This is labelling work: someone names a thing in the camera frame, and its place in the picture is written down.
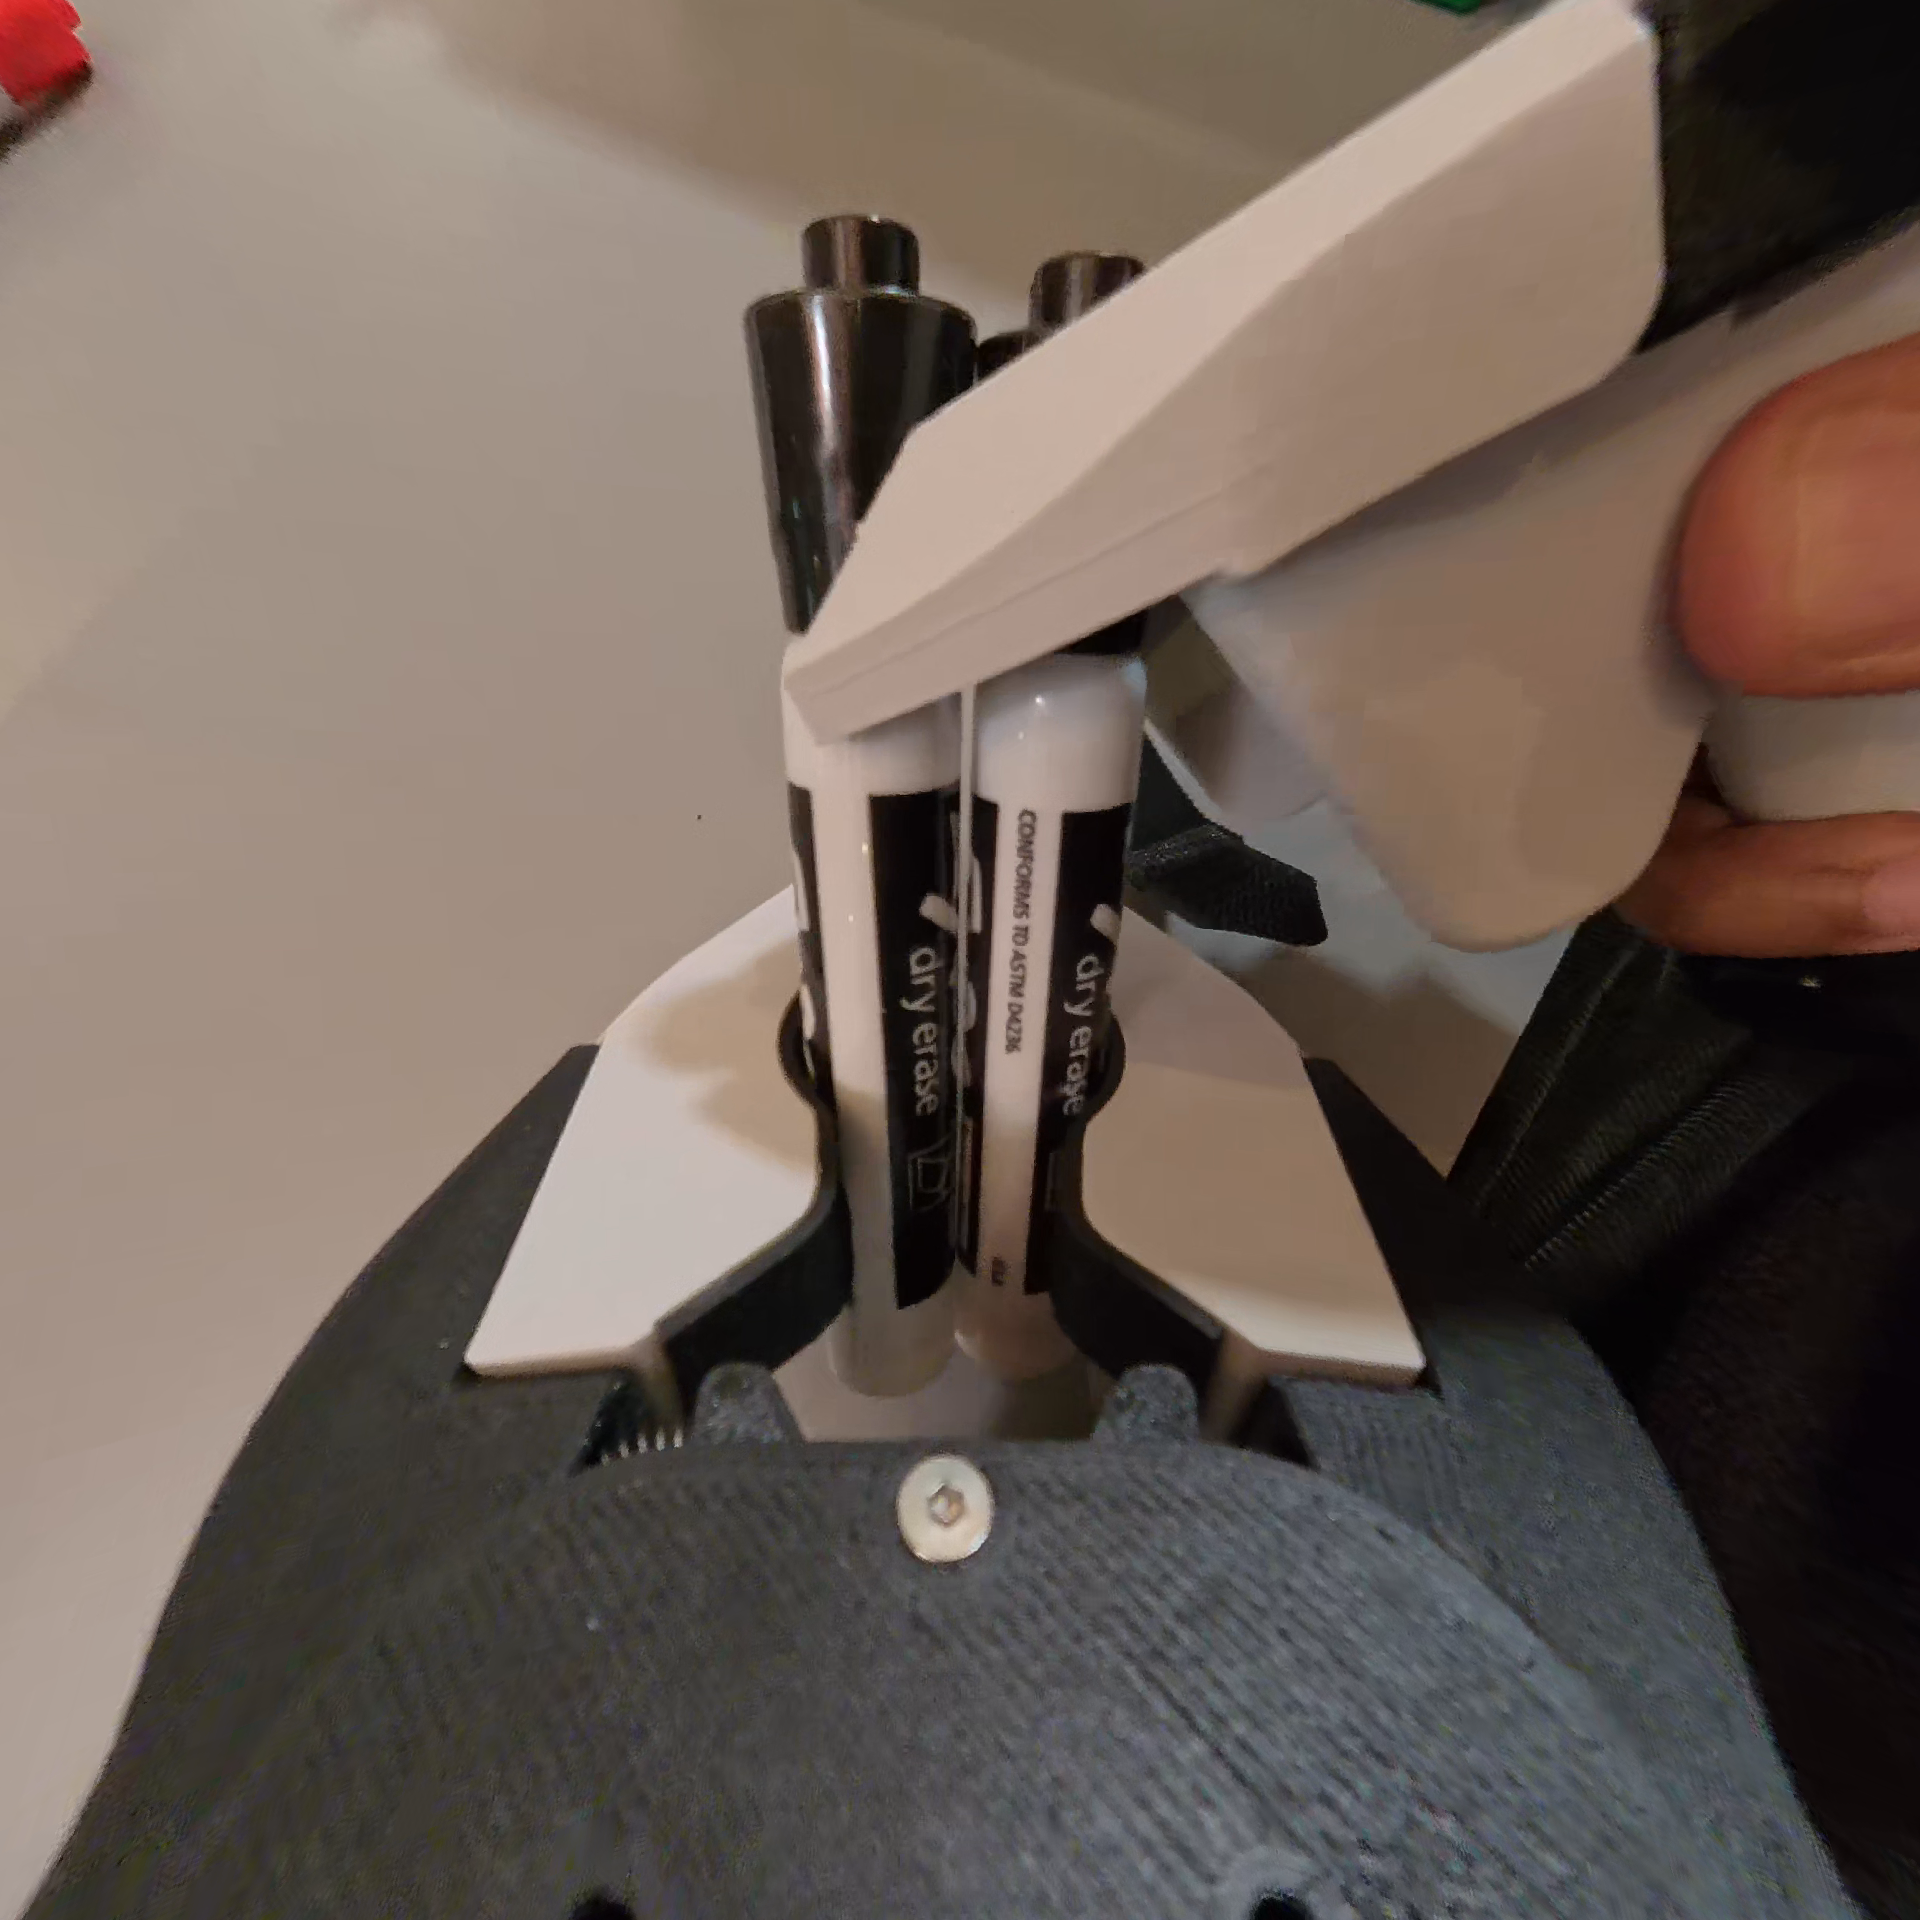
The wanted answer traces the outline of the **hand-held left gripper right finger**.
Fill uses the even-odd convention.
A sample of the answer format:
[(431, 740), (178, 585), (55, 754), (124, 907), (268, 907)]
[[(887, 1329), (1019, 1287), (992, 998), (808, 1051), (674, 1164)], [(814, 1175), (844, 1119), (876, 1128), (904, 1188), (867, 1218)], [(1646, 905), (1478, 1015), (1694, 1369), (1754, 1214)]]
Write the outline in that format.
[(1131, 911), (1104, 1072), (1050, 1206), (1050, 1298), (1085, 1360), (1107, 1377), (1174, 1369), (1207, 1434), (1240, 1430), (1268, 1379), (1421, 1379), (1302, 1054)]

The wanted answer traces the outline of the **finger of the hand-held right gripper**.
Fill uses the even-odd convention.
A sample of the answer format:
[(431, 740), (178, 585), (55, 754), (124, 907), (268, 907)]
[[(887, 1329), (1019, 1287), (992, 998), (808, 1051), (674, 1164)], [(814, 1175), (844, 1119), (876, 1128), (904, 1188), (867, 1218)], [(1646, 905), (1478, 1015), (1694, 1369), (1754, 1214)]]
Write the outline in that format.
[(1602, 383), (1661, 286), (1651, 26), (1534, 11), (914, 428), (787, 699), (854, 735), (1256, 574)]

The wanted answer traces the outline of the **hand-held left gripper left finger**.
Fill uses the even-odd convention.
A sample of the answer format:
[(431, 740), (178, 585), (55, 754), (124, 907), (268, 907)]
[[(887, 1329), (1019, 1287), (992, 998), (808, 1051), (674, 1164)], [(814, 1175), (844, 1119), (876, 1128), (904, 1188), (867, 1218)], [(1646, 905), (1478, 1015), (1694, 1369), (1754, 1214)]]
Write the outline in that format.
[(463, 1360), (488, 1379), (627, 1369), (691, 1409), (716, 1368), (776, 1369), (839, 1337), (850, 1266), (781, 890), (604, 1034)]

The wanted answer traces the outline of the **black dry erase marker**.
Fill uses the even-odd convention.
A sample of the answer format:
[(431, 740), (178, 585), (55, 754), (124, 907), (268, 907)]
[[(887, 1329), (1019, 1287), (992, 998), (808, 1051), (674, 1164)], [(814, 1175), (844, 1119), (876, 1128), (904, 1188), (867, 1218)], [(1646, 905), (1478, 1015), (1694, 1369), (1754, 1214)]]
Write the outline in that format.
[(1050, 1302), (1047, 1216), (1112, 1022), (1143, 634), (1144, 617), (1127, 616), (973, 697), (956, 1326), (1008, 1383), (1072, 1353)]
[[(784, 624), (803, 635), (908, 434), (972, 383), (972, 315), (920, 291), (917, 235), (839, 212), (800, 238), (800, 288), (742, 320)], [(925, 1388), (954, 1351), (957, 1168), (954, 872), (959, 703), (836, 740), (781, 692), (806, 1066), (831, 1106), (850, 1305), (831, 1369)]]

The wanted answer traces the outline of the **red dry erase marker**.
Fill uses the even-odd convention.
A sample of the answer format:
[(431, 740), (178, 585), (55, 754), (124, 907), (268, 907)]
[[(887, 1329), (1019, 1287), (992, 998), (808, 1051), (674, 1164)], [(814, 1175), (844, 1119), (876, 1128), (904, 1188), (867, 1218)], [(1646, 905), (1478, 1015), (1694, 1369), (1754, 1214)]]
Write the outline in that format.
[(90, 78), (91, 58), (70, 2), (2, 2), (4, 136), (59, 108)]

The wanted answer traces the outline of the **person's right hand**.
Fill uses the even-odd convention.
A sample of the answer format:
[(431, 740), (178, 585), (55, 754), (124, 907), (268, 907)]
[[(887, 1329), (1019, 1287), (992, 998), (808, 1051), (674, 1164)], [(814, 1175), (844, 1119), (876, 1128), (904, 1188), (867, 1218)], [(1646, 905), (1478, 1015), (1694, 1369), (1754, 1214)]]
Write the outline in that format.
[[(1717, 446), (1686, 507), (1671, 610), (1691, 664), (1744, 696), (1915, 691), (1915, 337), (1797, 378)], [(1694, 776), (1616, 913), (1680, 953), (1914, 952), (1918, 822), (1749, 823)]]

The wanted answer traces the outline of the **person's torso in black sweater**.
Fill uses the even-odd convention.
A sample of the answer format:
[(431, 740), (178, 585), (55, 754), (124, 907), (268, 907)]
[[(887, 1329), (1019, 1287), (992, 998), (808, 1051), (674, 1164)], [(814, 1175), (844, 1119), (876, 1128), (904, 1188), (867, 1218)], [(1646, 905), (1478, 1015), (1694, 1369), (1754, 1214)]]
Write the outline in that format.
[(1451, 1185), (1648, 1430), (1850, 1891), (1915, 1916), (1915, 953), (1598, 913)]

